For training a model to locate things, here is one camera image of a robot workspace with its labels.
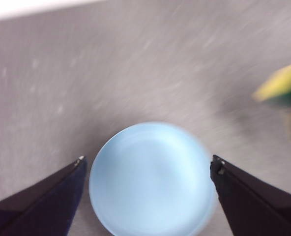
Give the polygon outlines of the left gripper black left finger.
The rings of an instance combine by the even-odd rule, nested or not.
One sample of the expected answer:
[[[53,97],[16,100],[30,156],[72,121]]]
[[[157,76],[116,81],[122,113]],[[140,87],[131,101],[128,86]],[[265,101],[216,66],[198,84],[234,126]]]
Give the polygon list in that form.
[[[0,201],[0,236],[65,236],[82,198],[84,156]]]

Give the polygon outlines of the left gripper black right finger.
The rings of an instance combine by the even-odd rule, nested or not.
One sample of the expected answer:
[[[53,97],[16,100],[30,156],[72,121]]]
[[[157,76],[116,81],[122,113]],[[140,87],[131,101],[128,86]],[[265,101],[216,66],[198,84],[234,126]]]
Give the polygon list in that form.
[[[212,179],[235,236],[291,236],[291,194],[214,155]]]

